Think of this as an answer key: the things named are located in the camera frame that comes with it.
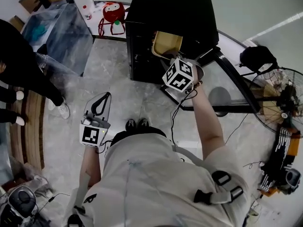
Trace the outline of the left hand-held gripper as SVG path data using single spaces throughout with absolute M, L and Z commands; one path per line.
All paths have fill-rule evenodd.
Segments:
M 81 144 L 95 148 L 101 146 L 111 126 L 108 123 L 111 99 L 111 93 L 104 92 L 86 103 L 84 116 L 79 128 L 79 140 Z

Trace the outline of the yellow bowl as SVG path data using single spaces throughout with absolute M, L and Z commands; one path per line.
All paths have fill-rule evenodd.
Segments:
M 178 56 L 183 37 L 166 32 L 157 31 L 152 43 L 153 55 L 170 60 Z

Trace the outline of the black striped orange board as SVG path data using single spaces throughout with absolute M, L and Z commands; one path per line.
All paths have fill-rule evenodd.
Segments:
M 264 165 L 259 165 L 263 177 L 258 184 L 258 190 L 262 195 L 270 197 L 276 192 L 290 195 L 299 187 L 300 182 L 295 189 L 291 188 L 286 183 L 285 177 L 287 171 L 293 168 L 300 138 L 300 131 L 279 127 L 268 161 Z

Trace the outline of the clear plastic box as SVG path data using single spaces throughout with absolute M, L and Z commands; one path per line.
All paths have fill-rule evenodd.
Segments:
M 55 2 L 32 13 L 21 33 L 39 63 L 83 75 L 94 39 L 75 3 Z

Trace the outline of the round grey speaker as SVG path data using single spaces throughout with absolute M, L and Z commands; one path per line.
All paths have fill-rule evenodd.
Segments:
M 286 173 L 286 177 L 285 177 L 286 183 L 291 188 L 295 189 L 299 185 L 301 176 L 302 175 L 298 170 L 291 168 Z

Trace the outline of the red round stool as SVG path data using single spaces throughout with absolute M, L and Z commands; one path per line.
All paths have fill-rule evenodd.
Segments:
M 102 10 L 103 17 L 98 24 L 98 35 L 104 36 L 104 25 L 110 25 L 111 35 L 123 35 L 125 33 L 125 8 L 121 2 L 110 2 Z M 113 26 L 121 25 L 123 32 L 114 33 Z

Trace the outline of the black bag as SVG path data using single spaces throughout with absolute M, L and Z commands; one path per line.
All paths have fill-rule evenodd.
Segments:
M 259 69 L 265 64 L 271 64 L 271 66 L 264 71 Z M 247 47 L 240 53 L 240 67 L 247 67 L 252 72 L 257 74 L 266 73 L 268 71 L 279 68 L 276 58 L 265 46 Z

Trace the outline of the person's right forearm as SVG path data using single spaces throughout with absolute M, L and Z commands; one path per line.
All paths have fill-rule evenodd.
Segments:
M 213 151 L 225 145 L 223 131 L 218 117 L 206 96 L 203 86 L 196 89 L 196 96 L 192 98 L 197 130 L 202 144 L 203 159 Z

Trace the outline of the person's left forearm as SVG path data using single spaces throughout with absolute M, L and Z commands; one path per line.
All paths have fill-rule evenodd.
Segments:
M 83 183 L 87 175 L 89 176 L 87 189 L 90 189 L 101 180 L 99 154 L 96 152 L 96 148 L 91 146 L 85 147 L 79 182 Z

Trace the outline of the black grey floor device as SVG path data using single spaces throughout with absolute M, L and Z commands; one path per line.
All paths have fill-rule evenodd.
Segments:
M 22 185 L 10 193 L 8 204 L 19 216 L 25 219 L 32 214 L 36 206 L 36 196 L 29 187 Z

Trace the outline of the person's white shirt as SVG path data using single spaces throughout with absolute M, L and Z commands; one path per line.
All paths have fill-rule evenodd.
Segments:
M 136 134 L 111 146 L 103 176 L 85 195 L 71 193 L 63 226 L 241 227 L 250 193 L 234 150 L 223 146 L 198 164 L 183 162 L 159 134 Z

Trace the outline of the wooden floor board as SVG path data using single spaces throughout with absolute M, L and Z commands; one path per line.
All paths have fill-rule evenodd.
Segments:
M 45 167 L 43 152 L 45 97 L 31 90 L 24 90 L 24 94 L 23 100 L 6 106 L 25 120 L 24 126 L 12 124 L 9 127 L 11 155 L 20 163 L 28 163 L 42 171 Z

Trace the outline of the black standing fan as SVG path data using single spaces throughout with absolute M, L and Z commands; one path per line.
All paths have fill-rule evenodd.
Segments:
M 303 138 L 303 74 L 276 68 L 258 74 L 250 89 L 260 109 L 257 119 L 269 130 L 287 128 Z

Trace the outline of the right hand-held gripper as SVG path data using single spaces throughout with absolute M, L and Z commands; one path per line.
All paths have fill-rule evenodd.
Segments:
M 180 104 L 183 97 L 202 84 L 205 73 L 197 61 L 175 58 L 170 59 L 169 64 L 164 61 L 161 63 L 166 68 L 166 72 L 162 76 L 164 85 L 161 90 L 174 103 Z

